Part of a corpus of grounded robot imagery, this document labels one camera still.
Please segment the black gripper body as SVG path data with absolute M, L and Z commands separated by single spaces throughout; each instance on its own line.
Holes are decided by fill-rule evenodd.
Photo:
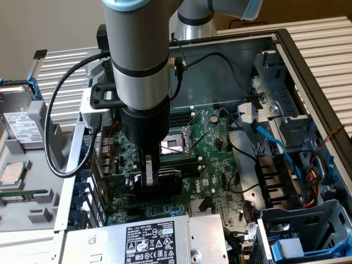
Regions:
M 169 132 L 170 99 L 166 96 L 160 104 L 148 110 L 123 107 L 120 115 L 128 140 L 142 150 L 153 150 Z

